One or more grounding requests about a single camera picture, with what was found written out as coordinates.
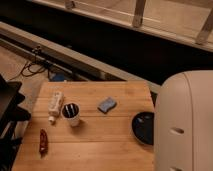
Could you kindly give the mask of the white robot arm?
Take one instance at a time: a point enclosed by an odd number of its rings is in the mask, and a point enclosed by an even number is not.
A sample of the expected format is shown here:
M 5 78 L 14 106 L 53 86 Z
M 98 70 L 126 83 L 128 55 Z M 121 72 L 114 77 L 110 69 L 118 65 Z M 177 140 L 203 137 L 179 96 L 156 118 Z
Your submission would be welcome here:
M 213 171 L 213 70 L 168 78 L 157 96 L 155 171 Z

